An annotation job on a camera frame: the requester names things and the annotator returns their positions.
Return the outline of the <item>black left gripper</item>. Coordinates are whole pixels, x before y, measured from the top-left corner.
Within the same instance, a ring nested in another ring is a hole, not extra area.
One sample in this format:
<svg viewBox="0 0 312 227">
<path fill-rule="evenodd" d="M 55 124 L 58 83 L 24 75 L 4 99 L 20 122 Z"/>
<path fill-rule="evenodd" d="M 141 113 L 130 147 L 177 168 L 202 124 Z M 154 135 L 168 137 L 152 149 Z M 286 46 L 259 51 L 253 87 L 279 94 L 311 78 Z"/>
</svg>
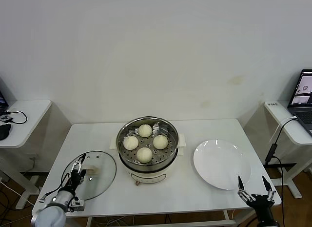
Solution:
<svg viewBox="0 0 312 227">
<path fill-rule="evenodd" d="M 75 161 L 70 170 L 71 176 L 69 181 L 69 188 L 71 191 L 75 191 L 76 188 L 82 183 L 85 170 L 82 170 L 82 164 L 85 160 L 86 154 L 82 154 L 78 161 Z"/>
</svg>

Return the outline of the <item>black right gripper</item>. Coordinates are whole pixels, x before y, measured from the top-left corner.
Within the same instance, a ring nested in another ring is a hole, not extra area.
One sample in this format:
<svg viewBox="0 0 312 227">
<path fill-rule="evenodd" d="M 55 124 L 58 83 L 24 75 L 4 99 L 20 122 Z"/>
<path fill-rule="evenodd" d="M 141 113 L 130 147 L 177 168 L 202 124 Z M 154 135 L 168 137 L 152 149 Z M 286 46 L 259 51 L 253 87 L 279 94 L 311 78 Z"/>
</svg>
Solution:
<svg viewBox="0 0 312 227">
<path fill-rule="evenodd" d="M 245 190 L 241 177 L 238 176 L 238 195 L 243 201 L 248 201 L 248 206 L 255 210 L 259 222 L 273 222 L 274 218 L 271 212 L 271 207 L 275 203 L 274 195 L 276 194 L 276 191 L 273 190 L 271 184 L 264 176 L 262 176 L 262 180 L 267 194 L 250 195 Z"/>
</svg>

